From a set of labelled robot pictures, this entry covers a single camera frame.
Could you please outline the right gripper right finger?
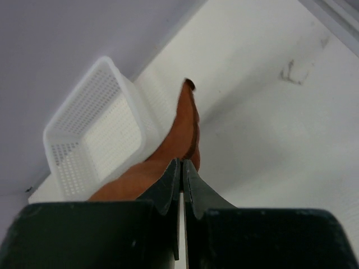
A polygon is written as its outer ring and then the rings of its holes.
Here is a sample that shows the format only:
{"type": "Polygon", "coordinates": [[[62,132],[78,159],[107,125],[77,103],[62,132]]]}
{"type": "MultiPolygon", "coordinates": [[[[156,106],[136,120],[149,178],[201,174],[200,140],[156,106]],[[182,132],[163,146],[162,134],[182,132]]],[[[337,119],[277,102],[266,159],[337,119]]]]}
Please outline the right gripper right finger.
{"type": "Polygon", "coordinates": [[[339,221],[311,208],[238,208],[182,162],[188,268],[357,268],[339,221]]]}

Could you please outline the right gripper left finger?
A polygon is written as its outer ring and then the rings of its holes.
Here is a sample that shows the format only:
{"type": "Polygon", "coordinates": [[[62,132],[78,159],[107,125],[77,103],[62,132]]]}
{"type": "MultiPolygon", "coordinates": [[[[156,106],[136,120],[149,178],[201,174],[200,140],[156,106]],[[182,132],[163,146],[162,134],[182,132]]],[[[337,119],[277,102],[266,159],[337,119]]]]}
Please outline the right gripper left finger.
{"type": "Polygon", "coordinates": [[[1,245],[2,268],[173,268],[182,164],[134,201],[32,203],[1,245]]]}

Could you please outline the brown towel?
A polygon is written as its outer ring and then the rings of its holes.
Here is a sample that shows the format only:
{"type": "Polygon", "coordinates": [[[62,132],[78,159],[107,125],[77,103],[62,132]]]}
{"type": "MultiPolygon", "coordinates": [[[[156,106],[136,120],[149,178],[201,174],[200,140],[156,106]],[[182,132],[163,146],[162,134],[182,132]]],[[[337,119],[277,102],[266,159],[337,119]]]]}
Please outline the brown towel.
{"type": "Polygon", "coordinates": [[[89,201],[135,200],[160,179],[173,159],[191,160],[199,170],[200,117],[194,100],[195,90],[194,83],[185,79],[173,125],[161,145],[145,161],[102,186],[89,201]]]}

